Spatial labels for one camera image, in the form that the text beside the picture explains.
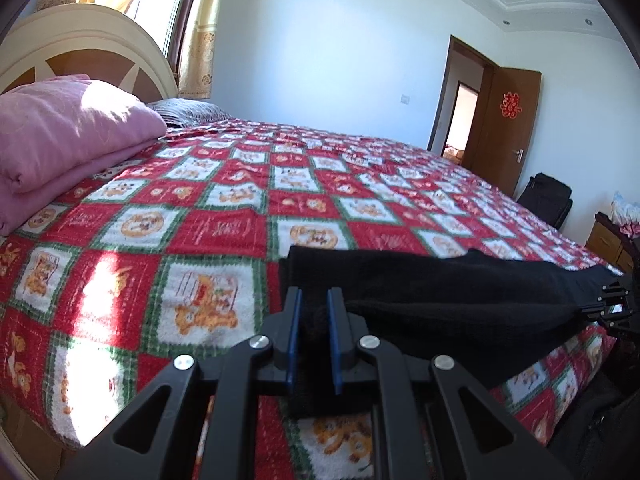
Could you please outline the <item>black pants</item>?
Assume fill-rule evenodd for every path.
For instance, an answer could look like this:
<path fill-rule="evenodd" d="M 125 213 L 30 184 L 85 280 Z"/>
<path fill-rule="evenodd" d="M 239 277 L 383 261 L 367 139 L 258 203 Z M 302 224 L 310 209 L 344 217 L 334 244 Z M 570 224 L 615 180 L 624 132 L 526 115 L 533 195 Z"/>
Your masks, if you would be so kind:
<path fill-rule="evenodd" d="M 280 291 L 302 292 L 294 418 L 364 409 L 332 384 L 326 298 L 341 289 L 347 312 L 406 356 L 448 354 L 492 389 L 582 332 L 580 316 L 605 285 L 605 266 L 572 271 L 547 261 L 506 260 L 477 249 L 452 258 L 382 250 L 293 246 L 279 262 Z"/>

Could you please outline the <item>wooden nightstand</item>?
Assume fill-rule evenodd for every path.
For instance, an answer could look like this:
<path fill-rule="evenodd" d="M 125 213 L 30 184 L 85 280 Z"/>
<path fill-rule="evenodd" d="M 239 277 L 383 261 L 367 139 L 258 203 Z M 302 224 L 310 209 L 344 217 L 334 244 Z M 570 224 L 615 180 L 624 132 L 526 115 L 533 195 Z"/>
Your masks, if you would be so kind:
<path fill-rule="evenodd" d="M 629 237 L 601 211 L 594 215 L 585 248 L 625 273 L 639 261 L 639 237 Z"/>

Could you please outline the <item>floral items on nightstand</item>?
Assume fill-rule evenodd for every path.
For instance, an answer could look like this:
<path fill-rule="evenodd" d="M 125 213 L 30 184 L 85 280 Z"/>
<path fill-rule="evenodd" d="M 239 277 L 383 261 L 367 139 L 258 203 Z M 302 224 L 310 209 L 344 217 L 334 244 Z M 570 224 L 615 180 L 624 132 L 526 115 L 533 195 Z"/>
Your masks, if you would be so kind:
<path fill-rule="evenodd" d="M 631 203 L 616 192 L 611 203 L 611 220 L 629 238 L 640 235 L 640 204 Z"/>

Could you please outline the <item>black folding chair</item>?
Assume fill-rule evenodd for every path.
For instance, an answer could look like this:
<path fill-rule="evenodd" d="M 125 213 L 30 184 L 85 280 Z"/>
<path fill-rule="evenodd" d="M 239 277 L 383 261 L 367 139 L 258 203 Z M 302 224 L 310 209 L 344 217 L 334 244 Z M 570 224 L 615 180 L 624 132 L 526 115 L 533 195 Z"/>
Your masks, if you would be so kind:
<path fill-rule="evenodd" d="M 559 180 L 538 172 L 529 178 L 516 202 L 559 230 L 573 206 L 572 189 Z"/>

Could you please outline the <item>red patchwork bedspread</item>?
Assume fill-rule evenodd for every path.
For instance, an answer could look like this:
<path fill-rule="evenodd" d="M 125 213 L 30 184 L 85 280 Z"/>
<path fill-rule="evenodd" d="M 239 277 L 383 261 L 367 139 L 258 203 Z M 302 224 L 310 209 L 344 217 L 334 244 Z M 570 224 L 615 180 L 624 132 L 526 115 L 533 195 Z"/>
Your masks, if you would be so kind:
<path fill-rule="evenodd" d="M 20 464 L 53 478 L 171 358 L 254 334 L 294 245 L 598 263 L 420 148 L 241 119 L 174 131 L 2 237 L 1 434 Z"/>

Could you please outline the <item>brown wooden door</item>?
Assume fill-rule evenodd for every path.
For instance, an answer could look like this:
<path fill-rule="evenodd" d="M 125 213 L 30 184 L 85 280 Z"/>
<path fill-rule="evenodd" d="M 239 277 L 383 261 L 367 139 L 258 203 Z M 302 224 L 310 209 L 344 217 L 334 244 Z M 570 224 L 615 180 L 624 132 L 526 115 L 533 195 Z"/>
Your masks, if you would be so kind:
<path fill-rule="evenodd" d="M 523 170 L 533 135 L 540 97 L 541 73 L 536 70 L 488 66 L 483 74 L 462 166 L 477 177 L 511 196 Z M 515 119 L 501 115 L 502 96 L 508 92 L 521 96 L 522 112 Z M 514 151 L 522 148 L 518 164 Z"/>

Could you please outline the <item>red paper door decoration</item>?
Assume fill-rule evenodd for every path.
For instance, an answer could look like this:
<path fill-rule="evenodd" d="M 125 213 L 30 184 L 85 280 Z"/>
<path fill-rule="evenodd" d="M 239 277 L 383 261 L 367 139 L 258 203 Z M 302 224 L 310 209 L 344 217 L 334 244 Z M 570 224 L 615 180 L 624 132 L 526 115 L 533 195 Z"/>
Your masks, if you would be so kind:
<path fill-rule="evenodd" d="M 518 92 L 508 91 L 502 96 L 500 103 L 501 115 L 504 118 L 515 119 L 522 112 L 521 96 Z"/>

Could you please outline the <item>pink folded blanket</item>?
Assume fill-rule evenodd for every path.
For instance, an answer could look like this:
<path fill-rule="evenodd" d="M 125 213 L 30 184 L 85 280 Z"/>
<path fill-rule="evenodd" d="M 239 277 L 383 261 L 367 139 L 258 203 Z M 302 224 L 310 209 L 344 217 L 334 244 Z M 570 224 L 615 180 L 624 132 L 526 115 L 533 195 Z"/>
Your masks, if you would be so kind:
<path fill-rule="evenodd" d="M 23 84 L 1 96 L 1 234 L 55 196 L 167 132 L 136 96 L 86 75 Z"/>

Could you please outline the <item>striped grey pillow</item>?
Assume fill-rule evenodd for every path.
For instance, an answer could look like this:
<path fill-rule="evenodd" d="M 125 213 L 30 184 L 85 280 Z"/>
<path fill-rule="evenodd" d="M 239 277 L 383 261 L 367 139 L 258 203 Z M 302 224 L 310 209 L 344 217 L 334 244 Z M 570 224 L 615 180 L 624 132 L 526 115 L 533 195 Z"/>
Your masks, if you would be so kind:
<path fill-rule="evenodd" d="M 193 128 L 231 118 L 222 108 L 207 101 L 171 98 L 146 106 L 157 112 L 170 128 Z"/>

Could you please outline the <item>yellow curtain right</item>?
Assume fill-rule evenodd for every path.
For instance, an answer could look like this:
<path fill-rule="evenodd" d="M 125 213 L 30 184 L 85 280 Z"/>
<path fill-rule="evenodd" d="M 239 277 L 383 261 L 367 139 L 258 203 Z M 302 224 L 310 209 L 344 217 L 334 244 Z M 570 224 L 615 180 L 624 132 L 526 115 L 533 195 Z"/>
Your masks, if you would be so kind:
<path fill-rule="evenodd" d="M 193 0 L 178 67 L 178 96 L 204 100 L 212 95 L 213 59 L 220 0 Z"/>

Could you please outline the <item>cream wooden headboard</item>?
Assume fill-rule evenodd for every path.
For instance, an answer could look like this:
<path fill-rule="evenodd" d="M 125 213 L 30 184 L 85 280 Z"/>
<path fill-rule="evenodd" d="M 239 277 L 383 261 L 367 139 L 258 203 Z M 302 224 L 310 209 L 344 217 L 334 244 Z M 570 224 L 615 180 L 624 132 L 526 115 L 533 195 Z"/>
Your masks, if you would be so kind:
<path fill-rule="evenodd" d="M 2 92 L 76 74 L 108 82 L 145 103 L 178 93 L 174 73 L 154 39 L 106 6 L 52 6 L 19 20 L 2 41 Z"/>

